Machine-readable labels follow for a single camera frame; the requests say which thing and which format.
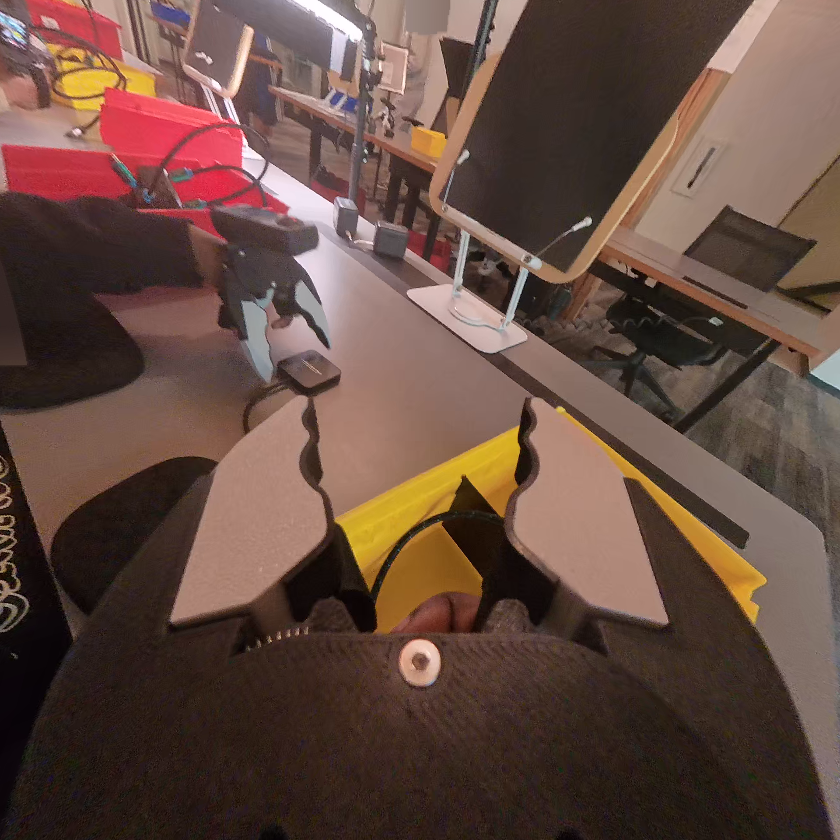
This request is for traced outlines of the person's dark printed shirt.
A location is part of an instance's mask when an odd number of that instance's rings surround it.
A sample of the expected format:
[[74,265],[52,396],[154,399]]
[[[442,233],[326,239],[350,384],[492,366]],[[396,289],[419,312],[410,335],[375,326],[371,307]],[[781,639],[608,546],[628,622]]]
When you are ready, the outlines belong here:
[[31,668],[54,670],[71,633],[55,577],[11,448],[1,433],[2,649]]

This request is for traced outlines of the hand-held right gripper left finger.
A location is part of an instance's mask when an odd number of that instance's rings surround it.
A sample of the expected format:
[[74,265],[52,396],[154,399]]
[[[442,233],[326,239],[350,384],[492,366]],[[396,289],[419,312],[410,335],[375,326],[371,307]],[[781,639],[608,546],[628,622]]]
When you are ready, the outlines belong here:
[[253,627],[293,624],[287,583],[330,540],[321,482],[316,407],[298,395],[215,468],[170,624],[198,627],[231,617]]

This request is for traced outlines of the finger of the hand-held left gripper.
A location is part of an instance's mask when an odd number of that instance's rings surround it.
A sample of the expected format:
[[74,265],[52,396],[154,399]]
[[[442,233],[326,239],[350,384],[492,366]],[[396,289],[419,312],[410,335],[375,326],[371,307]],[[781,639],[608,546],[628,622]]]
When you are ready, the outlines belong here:
[[305,320],[322,346],[330,350],[332,343],[329,323],[320,296],[311,279],[298,281],[293,292],[293,300],[297,308],[297,314]]
[[270,342],[267,338],[269,319],[266,309],[260,300],[244,300],[240,303],[243,325],[241,331],[244,338],[240,345],[248,358],[254,372],[266,384],[274,378],[274,363],[271,359]]

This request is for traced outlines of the person's left forearm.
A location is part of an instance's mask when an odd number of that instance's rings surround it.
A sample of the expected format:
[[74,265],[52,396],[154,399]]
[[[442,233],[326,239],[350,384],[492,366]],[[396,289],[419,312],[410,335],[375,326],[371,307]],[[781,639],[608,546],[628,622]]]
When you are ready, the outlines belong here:
[[1,195],[2,269],[19,286],[52,291],[61,283],[114,295],[199,288],[192,232],[185,220],[104,197]]

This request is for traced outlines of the yellow plastic bin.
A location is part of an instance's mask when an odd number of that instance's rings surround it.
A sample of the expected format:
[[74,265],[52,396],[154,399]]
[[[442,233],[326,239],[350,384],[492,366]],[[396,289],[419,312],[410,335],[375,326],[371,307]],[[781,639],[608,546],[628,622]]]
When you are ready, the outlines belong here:
[[[604,449],[624,477],[641,483],[755,623],[760,609],[753,594],[767,583],[765,576],[605,440],[563,408],[556,412],[566,426],[577,427]],[[514,427],[338,516],[366,584],[374,586],[389,552],[417,524],[458,508],[503,514],[516,486],[519,451]],[[433,595],[480,595],[498,540],[490,525],[473,521],[437,523],[412,537],[386,572],[376,598],[379,630],[390,631]]]
[[155,97],[155,75],[134,69],[98,52],[72,45],[48,44],[54,59],[51,98],[55,104],[83,112],[97,112],[104,93],[117,89]]

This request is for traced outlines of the black oval pad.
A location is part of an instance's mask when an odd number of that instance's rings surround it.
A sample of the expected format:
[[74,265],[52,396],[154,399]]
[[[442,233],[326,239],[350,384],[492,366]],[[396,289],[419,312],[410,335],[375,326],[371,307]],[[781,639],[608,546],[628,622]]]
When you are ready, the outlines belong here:
[[93,612],[176,503],[216,466],[204,457],[167,459],[98,493],[60,524],[49,559],[60,587],[83,615]]
[[144,356],[98,299],[66,290],[17,305],[26,364],[3,364],[1,407],[35,411],[117,391],[144,372]]

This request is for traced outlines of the small black hdmi adapter box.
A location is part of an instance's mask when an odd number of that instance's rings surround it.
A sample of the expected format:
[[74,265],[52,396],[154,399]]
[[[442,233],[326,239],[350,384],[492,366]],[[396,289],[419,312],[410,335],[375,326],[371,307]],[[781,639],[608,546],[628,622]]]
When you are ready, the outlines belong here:
[[[299,395],[315,396],[337,385],[340,370],[315,350],[308,350],[281,360],[274,377],[245,405],[242,417],[244,434],[251,431],[250,418],[256,406],[269,397],[290,390]],[[458,545],[476,573],[486,576],[491,551],[501,535],[502,516],[489,504],[467,476],[462,476],[447,511],[414,524],[397,540],[384,558],[371,585],[371,597],[377,601],[394,562],[422,532],[442,525]]]

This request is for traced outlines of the small wood-rimmed black board on stand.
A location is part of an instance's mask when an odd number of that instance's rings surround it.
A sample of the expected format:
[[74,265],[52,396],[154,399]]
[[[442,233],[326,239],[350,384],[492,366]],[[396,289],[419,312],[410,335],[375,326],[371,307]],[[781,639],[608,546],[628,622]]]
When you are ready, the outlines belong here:
[[245,74],[254,30],[213,1],[195,3],[182,68],[197,83],[211,111],[240,124],[234,105]]

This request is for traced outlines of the led light panel on stand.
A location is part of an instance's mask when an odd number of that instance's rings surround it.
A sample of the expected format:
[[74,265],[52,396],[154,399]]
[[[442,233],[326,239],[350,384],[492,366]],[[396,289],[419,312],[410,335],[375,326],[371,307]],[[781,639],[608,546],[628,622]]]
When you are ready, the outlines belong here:
[[353,2],[303,1],[306,23],[318,37],[310,62],[351,81],[359,88],[355,110],[348,198],[356,201],[365,161],[365,133],[374,89],[382,79],[377,32],[372,17]]

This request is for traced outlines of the wooden office desk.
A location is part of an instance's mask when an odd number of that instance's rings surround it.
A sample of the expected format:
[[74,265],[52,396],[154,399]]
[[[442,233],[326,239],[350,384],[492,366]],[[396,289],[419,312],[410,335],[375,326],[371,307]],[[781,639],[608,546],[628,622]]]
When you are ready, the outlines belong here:
[[763,337],[755,351],[701,402],[673,423],[673,428],[681,434],[698,424],[778,349],[804,355],[808,361],[815,361],[828,352],[823,319],[777,291],[755,289],[625,227],[616,229],[590,267],[595,277],[620,287],[630,277],[609,266],[609,259]]

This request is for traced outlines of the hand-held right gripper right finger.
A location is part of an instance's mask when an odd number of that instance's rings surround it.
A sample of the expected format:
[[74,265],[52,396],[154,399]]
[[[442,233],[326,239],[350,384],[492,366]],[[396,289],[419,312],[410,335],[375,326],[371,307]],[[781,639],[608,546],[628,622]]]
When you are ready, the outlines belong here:
[[647,627],[669,616],[624,473],[586,431],[538,397],[518,431],[507,540],[587,612]]

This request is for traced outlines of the red plastic bin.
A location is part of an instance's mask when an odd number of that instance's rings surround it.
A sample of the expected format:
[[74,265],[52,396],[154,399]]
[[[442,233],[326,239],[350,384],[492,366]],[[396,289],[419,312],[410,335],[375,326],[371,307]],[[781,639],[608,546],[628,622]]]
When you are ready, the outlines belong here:
[[[2,147],[6,187],[13,193],[25,193],[57,201],[79,197],[103,197],[137,208],[129,183],[113,168],[112,153],[106,151],[69,150],[50,147],[5,144]],[[202,164],[189,159],[169,163],[168,175],[187,171],[185,180],[171,178],[183,209],[142,210],[147,214],[185,220],[217,235],[211,221],[213,200],[236,193],[226,206],[248,205],[267,207],[278,214],[287,214],[288,205],[270,195],[265,186],[257,186],[255,178],[242,167],[232,164]]]
[[[187,134],[221,123],[210,111],[142,94],[108,89],[100,110],[101,140],[117,153],[163,159]],[[203,133],[176,153],[178,159],[202,164],[243,162],[244,136],[230,121]]]
[[70,36],[98,47],[107,56],[121,60],[121,26],[97,11],[64,1],[26,1],[36,35],[46,43],[71,45]]

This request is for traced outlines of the small framed picture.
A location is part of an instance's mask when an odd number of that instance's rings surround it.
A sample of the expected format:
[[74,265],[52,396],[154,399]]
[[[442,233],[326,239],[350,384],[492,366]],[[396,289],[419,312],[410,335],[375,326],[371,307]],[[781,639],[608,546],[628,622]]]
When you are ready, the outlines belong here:
[[379,57],[381,78],[378,87],[385,93],[402,96],[406,89],[409,48],[382,41]]

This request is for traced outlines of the person's left hand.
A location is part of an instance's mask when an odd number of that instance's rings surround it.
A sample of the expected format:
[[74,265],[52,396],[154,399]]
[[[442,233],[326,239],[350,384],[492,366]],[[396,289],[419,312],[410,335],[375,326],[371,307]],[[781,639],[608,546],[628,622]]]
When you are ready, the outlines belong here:
[[220,289],[224,284],[227,242],[196,226],[188,229],[197,273],[205,285]]

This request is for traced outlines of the black office chair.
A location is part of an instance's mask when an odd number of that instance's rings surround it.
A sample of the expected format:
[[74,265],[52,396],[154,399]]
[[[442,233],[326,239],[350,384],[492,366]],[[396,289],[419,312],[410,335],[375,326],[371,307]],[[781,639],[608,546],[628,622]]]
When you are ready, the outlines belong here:
[[696,334],[695,326],[707,321],[702,316],[675,321],[644,302],[624,296],[606,310],[605,323],[610,334],[631,342],[633,351],[618,353],[597,345],[583,366],[589,371],[620,371],[625,397],[633,395],[637,383],[643,385],[665,408],[664,419],[673,422],[679,418],[679,409],[648,369],[646,360],[657,358],[677,371],[716,364],[728,349]]

